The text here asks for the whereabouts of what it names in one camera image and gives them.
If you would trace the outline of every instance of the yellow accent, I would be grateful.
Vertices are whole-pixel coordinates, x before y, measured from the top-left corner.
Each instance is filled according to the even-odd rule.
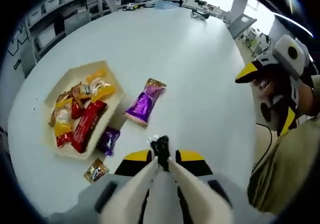
[[[241,72],[238,74],[238,76],[236,77],[235,80],[239,79],[239,78],[242,78],[252,72],[255,72],[257,71],[257,68],[254,66],[253,63],[248,63],[244,68],[243,70],[241,70]]]
[[[126,155],[123,159],[131,161],[146,161],[149,150],[142,150]]]
[[[66,100],[62,100],[58,103],[55,103],[55,108],[62,108],[66,105],[70,105],[71,106],[71,103],[72,103],[72,98],[68,98]]]
[[[185,150],[179,150],[181,155],[181,161],[200,161],[204,160],[205,158],[201,156],[199,153],[195,151],[185,151]]]
[[[94,74],[89,75],[86,78],[87,83],[92,88],[91,83],[95,82],[93,85],[91,102],[94,103],[97,100],[105,99],[107,96],[110,96],[116,92],[116,87],[112,84],[107,83],[103,79],[107,76],[108,71],[106,67],[98,69]]]
[[[295,112],[293,112],[293,110],[289,107],[288,109],[288,115],[286,117],[286,120],[285,120],[285,123],[284,123],[284,126],[282,128],[282,131],[280,133],[280,137],[284,136],[285,134],[288,133],[289,131],[289,126],[291,125],[291,123],[294,121],[295,119]]]

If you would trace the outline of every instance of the gold candy wrapper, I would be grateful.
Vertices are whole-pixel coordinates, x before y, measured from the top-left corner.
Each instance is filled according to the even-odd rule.
[[[109,169],[106,168],[99,158],[97,158],[89,167],[88,171],[85,172],[84,177],[92,184],[108,172]]]

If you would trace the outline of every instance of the paper tray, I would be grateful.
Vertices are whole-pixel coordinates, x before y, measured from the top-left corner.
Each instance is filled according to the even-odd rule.
[[[86,151],[84,153],[78,153],[71,144],[66,144],[64,147],[58,148],[56,143],[56,137],[54,135],[54,129],[53,127],[50,127],[48,124],[58,96],[61,93],[70,90],[73,86],[77,85],[81,81],[85,83],[85,80],[86,80],[85,78],[88,75],[97,71],[101,67],[107,68],[108,73],[105,80],[116,87],[116,93],[113,94],[110,98],[103,100],[103,102],[107,103],[108,109],[101,116],[95,129],[93,130],[93,133],[87,145]],[[49,93],[49,95],[47,96],[44,102],[45,143],[47,145],[50,145],[52,149],[59,155],[77,158],[77,159],[87,159],[91,155],[91,153],[94,151],[102,132],[105,130],[109,120],[111,119],[117,106],[120,104],[121,100],[123,99],[124,95],[125,94],[123,89],[119,85],[113,73],[109,70],[105,61],[98,61],[94,63],[85,64],[77,68],[69,69],[64,74],[64,76],[58,81],[58,83]],[[80,119],[75,120],[73,125],[73,131],[76,129],[76,126],[79,120]]]

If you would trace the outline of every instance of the red candy bar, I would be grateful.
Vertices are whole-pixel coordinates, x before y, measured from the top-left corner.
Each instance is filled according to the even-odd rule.
[[[98,100],[90,103],[73,133],[72,146],[79,152],[86,151],[91,134],[105,111],[107,104]]]

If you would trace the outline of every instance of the white table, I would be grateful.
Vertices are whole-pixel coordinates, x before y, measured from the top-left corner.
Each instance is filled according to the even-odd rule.
[[[59,157],[43,143],[41,106],[60,77],[72,67],[106,60],[130,107],[149,77],[167,84],[143,129],[126,121],[115,156],[104,163],[114,172],[122,158],[149,147],[147,139],[166,134],[171,149],[204,155],[244,190],[254,152],[254,103],[247,84],[234,78],[244,64],[224,23],[201,21],[190,10],[140,9],[99,18],[67,36],[47,53],[23,83],[8,121],[15,174],[25,195],[44,216],[77,203],[89,183],[84,172],[97,157]]]

